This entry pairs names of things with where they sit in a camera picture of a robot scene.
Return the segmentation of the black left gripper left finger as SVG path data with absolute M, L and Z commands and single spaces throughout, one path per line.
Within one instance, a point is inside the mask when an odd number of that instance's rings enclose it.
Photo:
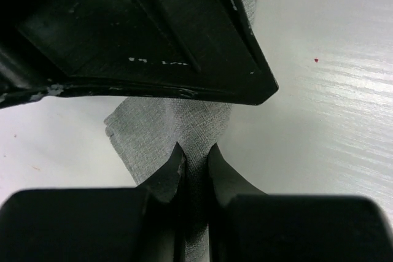
M 138 187 L 147 190 L 139 261 L 185 260 L 187 160 L 176 144 L 167 162 Z

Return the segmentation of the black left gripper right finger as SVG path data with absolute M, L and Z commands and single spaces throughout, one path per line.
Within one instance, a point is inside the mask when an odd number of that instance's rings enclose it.
M 217 144 L 207 164 L 211 261 L 268 261 L 266 194 L 227 163 Z

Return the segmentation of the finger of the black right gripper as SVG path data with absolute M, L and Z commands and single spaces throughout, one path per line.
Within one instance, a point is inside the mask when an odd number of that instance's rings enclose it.
M 1 107 L 46 96 L 257 106 L 278 84 L 242 0 L 1 0 Z

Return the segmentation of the grey cloth napkin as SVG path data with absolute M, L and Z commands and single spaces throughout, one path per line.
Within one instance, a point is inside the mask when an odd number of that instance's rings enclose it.
M 277 89 L 252 30 L 257 0 L 137 0 L 148 44 L 130 55 L 151 97 L 126 98 L 106 119 L 106 134 L 137 184 L 181 149 L 186 261 L 208 251 L 206 160 L 227 129 L 234 104 L 258 105 Z

